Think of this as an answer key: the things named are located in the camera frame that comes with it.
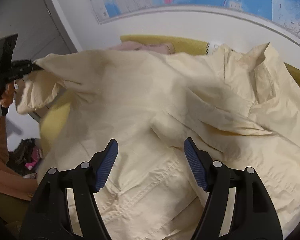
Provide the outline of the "left forearm pink sleeve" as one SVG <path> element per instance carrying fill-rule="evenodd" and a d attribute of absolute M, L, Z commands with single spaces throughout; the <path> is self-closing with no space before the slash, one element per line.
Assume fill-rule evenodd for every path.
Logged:
<path fill-rule="evenodd" d="M 37 181 L 24 178 L 7 167 L 8 160 L 6 118 L 0 116 L 0 193 L 30 201 L 38 187 Z"/>

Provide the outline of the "person's left hand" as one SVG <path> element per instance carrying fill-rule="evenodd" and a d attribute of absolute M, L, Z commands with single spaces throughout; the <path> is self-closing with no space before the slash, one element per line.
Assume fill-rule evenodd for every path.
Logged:
<path fill-rule="evenodd" d="M 9 108 L 14 99 L 14 83 L 8 83 L 6 85 L 6 90 L 0 96 L 0 106 L 4 108 Z"/>

